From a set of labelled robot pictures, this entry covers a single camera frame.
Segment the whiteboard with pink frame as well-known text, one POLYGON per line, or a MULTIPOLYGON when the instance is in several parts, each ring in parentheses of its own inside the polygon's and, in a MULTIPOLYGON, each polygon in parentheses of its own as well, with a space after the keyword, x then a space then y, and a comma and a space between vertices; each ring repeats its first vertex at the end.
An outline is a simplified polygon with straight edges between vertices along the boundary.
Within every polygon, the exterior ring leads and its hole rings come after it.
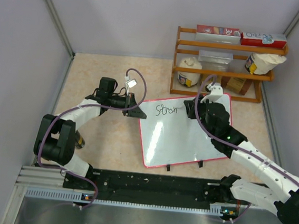
POLYGON ((224 159, 215 149, 197 120, 187 117, 184 96, 144 101, 140 109, 147 115, 139 120, 143 164, 147 168, 172 164, 224 159))

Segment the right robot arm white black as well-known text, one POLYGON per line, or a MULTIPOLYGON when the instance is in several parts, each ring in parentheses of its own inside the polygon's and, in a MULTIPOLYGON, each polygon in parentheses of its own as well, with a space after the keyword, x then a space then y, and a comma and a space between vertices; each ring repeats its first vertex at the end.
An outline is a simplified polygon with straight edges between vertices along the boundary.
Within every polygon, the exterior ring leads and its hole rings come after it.
POLYGON ((229 113, 221 103, 197 95, 184 102, 186 115, 196 120, 220 153, 240 163, 257 176, 265 186, 250 183, 234 174, 222 178, 219 195, 255 204, 274 214, 282 224, 299 224, 299 177, 281 168, 263 155, 229 123, 229 113))

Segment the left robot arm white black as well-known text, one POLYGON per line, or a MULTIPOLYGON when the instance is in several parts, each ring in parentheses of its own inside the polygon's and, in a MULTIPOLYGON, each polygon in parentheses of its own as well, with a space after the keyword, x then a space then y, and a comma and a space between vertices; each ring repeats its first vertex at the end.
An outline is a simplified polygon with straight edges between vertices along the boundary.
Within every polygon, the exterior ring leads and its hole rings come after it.
POLYGON ((43 116, 33 150, 38 161, 44 159, 74 173, 75 182, 83 189, 92 186, 92 166, 75 154, 76 148, 84 146, 79 128, 110 109, 121 111, 127 117, 145 120, 147 115, 140 109, 141 104, 136 102, 135 94, 129 92, 136 83, 135 79, 128 78, 125 93, 120 95, 115 92, 117 81, 102 77, 94 93, 77 106, 58 115, 43 116))

